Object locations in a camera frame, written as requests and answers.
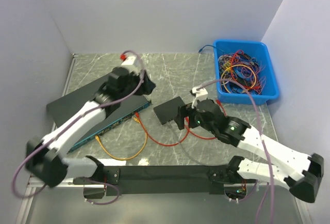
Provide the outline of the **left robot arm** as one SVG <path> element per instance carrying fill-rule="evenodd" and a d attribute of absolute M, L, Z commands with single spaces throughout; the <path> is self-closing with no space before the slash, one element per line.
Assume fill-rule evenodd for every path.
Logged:
<path fill-rule="evenodd" d="M 132 95 L 149 95 L 156 85 L 145 69 L 136 73 L 116 67 L 107 81 L 62 126 L 42 139 L 31 139 L 26 146 L 25 169 L 53 188 L 66 178 L 86 178 L 96 184 L 104 179 L 104 165 L 92 156 L 75 160 L 65 156 L 84 134 L 104 121 Z"/>

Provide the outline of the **large black network switch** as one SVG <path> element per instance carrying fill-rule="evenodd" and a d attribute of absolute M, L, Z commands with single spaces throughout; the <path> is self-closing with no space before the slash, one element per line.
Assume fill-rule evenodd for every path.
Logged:
<path fill-rule="evenodd" d="M 47 104 L 47 112 L 52 117 L 56 127 L 61 127 L 65 123 L 71 123 L 77 116 L 95 107 L 95 104 L 87 104 L 87 101 L 94 98 L 94 94 L 107 79 L 107 75 L 102 76 Z M 122 101 L 111 114 L 106 113 L 100 108 L 87 114 L 77 123 L 82 124 L 89 117 L 91 117 L 93 121 L 91 124 L 83 125 L 83 129 L 79 131 L 78 135 L 75 135 L 79 140 L 70 142 L 67 146 L 68 152 L 74 152 L 91 141 L 96 135 L 103 135 L 107 131 L 115 128 L 119 124 L 130 119 L 135 113 L 148 108 L 150 104 L 151 101 L 146 97 L 133 95 Z"/>

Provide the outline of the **blue plastic bin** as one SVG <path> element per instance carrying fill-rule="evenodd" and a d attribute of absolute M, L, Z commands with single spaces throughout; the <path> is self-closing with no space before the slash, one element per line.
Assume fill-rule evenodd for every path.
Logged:
<path fill-rule="evenodd" d="M 257 105 L 279 96 L 267 46 L 262 42 L 218 39 L 213 42 L 216 79 L 242 84 Z"/>

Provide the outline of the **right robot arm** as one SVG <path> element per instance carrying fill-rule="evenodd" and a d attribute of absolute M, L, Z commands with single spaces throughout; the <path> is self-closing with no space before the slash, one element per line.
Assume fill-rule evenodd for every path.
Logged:
<path fill-rule="evenodd" d="M 235 184 L 242 180 L 258 180 L 281 186 L 296 198 L 314 203 L 324 176 L 324 158 L 317 153 L 308 155 L 260 135 L 257 128 L 232 116 L 226 116 L 212 100 L 198 102 L 196 107 L 187 104 L 178 108 L 174 118 L 180 130 L 185 127 L 202 127 L 228 145 L 249 151 L 266 163 L 253 162 L 234 156 L 228 164 L 213 166 L 209 179 L 214 183 Z"/>

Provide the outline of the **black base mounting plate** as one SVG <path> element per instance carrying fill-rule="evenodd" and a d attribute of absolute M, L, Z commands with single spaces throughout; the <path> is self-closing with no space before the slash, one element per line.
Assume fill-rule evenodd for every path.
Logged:
<path fill-rule="evenodd" d="M 224 185 L 254 183 L 226 165 L 220 166 L 106 166 L 98 182 L 117 186 L 121 194 L 209 193 L 224 194 Z"/>

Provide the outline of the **small black network switch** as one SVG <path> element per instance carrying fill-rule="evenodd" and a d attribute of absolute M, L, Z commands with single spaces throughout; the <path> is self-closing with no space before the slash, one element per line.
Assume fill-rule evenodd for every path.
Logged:
<path fill-rule="evenodd" d="M 172 121 L 178 115 L 178 108 L 184 106 L 185 103 L 181 97 L 175 97 L 153 108 L 156 117 L 161 125 Z"/>

